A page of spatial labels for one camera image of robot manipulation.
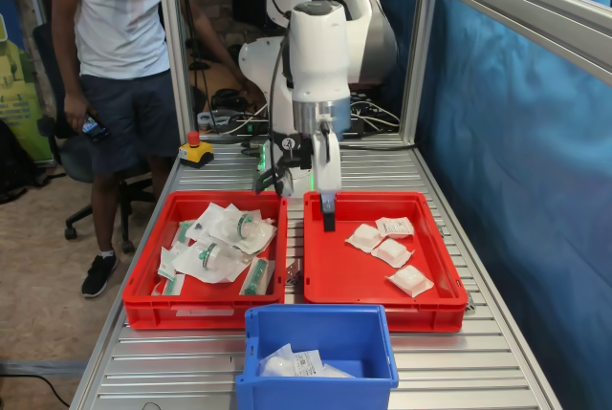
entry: green poster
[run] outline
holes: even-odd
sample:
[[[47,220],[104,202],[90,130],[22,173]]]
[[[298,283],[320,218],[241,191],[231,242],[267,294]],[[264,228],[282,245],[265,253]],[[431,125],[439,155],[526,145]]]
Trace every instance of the green poster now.
[[[0,0],[0,119],[35,162],[44,162],[53,156],[49,142],[38,133],[42,113],[23,45],[14,0]]]

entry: blue plastic bin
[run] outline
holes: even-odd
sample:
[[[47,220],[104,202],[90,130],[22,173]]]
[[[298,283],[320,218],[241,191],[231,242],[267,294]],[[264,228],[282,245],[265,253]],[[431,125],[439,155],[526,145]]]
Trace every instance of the blue plastic bin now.
[[[383,306],[269,305],[245,320],[238,410],[387,410],[399,380]],[[355,378],[259,377],[259,361],[287,343]]]

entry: hand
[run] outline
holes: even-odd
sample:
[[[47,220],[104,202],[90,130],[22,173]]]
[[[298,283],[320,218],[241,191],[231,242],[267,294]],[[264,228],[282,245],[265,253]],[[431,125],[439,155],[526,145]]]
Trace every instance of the hand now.
[[[261,90],[259,90],[259,87],[250,80],[243,82],[242,91],[247,95],[247,100],[254,105],[255,108],[259,109],[266,104],[266,97]]]
[[[85,113],[89,102],[83,94],[67,94],[64,98],[64,113],[68,124],[79,134],[83,132]]]

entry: man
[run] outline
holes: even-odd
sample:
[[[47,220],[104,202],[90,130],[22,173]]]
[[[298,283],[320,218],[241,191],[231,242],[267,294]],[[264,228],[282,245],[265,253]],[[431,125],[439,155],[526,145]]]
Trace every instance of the man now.
[[[83,283],[85,297],[104,291],[118,263],[111,240],[121,172],[143,153],[159,198],[178,151],[168,50],[158,15],[160,1],[53,0],[53,39],[66,89],[66,118],[80,133],[86,112],[94,112],[111,132],[107,139],[91,144],[99,255]],[[199,38],[251,96],[263,97],[234,64],[197,4],[190,5]],[[185,13],[183,0],[181,8]]]

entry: red tray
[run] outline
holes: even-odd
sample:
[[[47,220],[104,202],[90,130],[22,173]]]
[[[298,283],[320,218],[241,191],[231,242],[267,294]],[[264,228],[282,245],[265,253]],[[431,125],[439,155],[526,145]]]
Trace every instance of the red tray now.
[[[394,269],[345,240],[360,224],[375,227],[381,217],[407,217],[414,236],[397,240],[414,250],[407,265],[434,283],[416,299],[387,276]],[[468,304],[461,279],[440,231],[420,193],[340,193],[336,231],[323,231],[320,199],[304,197],[304,297],[312,303],[384,305],[393,332],[457,332]]]
[[[210,203],[241,210],[261,210],[264,219],[276,219],[278,231],[260,254],[275,261],[266,295],[239,295],[247,271],[233,283],[205,284],[186,275],[181,295],[152,296],[161,281],[157,274],[162,247],[169,248],[181,221],[197,219]],[[285,299],[287,253],[287,201],[273,193],[179,192],[168,196],[142,250],[125,291],[123,303],[133,329],[244,329],[248,308],[282,303]]]

